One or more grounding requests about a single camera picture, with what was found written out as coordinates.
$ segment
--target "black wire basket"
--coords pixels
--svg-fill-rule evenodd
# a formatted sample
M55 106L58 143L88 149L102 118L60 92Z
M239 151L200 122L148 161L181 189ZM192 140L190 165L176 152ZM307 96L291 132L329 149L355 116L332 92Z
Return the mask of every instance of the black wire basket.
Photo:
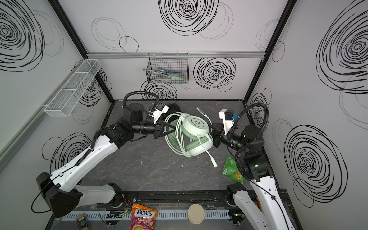
M146 71L148 82L164 81L188 84L188 53L149 53Z

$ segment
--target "round beige lid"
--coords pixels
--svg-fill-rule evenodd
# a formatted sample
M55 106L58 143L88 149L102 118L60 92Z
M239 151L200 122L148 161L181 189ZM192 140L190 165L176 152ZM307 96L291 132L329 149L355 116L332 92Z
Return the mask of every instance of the round beige lid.
M188 209L188 219L193 224L200 224L205 218L205 211L199 204L193 204Z

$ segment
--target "white bracket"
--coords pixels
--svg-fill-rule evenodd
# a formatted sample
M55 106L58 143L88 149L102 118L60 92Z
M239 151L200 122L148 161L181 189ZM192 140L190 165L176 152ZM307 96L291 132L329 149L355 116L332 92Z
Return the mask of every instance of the white bracket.
M77 207L97 204L97 203L109 203L115 196L115 190L108 184L104 186L80 186L76 185L75 188L83 196L79 198Z
M225 136L227 135L227 133L229 132L229 130L231 129L231 127L234 125L234 120L235 120L235 119L232 119L232 120L226 120L225 119L225 112L226 112L226 110L227 109L222 109L219 112L220 119L222 119L223 122L224 122Z
M73 190L76 184L89 171L91 171L105 157L115 152L118 147L114 142L110 143L110 138L107 136L99 136L96 140L94 150L90 152L90 154L78 166L74 166L72 168L72 166L75 165L75 163L84 155L85 152L87 152L88 149L90 149L90 147L86 148L83 152L81 152L63 167L52 172L50 179L53 180L54 184L60 184L60 190L64 192L70 192Z
M160 111L157 108L155 108L152 117L153 117L153 123L156 124L157 120L160 118L161 114L166 113L169 110L169 107L165 105L165 107Z
M244 212L255 230L295 230L277 192L275 179L267 176L260 180L260 182L251 180L258 186L254 183L251 185L262 205L263 213L244 190L233 195L235 204Z

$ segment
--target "wire basket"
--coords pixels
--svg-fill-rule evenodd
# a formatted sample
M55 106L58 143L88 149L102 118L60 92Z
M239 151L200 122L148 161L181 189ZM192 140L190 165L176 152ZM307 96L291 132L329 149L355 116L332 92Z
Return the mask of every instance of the wire basket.
M147 80L173 84L188 84L188 53L149 53Z
M100 68L101 64L97 59L83 60L46 106L45 113L51 117L68 117Z

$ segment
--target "gray marble surface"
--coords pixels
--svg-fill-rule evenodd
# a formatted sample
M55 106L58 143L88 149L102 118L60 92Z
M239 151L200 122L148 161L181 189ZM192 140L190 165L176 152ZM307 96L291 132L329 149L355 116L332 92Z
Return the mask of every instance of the gray marble surface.
M152 102L140 102L148 110ZM182 112L203 117L201 108L213 123L220 123L219 111L233 109L236 114L244 107L241 101L178 101ZM117 102L111 112L107 126L123 115L123 102ZM249 121L246 116L238 122L240 133ZM211 155L217 162L214 168L209 156L202 153L196 157L175 154L165 138L154 139L152 135L136 142L127 142L122 148L103 159L82 181L82 185L116 183L123 191L148 190L224 190L232 179L222 175L227 155L226 146L212 147ZM252 189L246 181L246 188Z

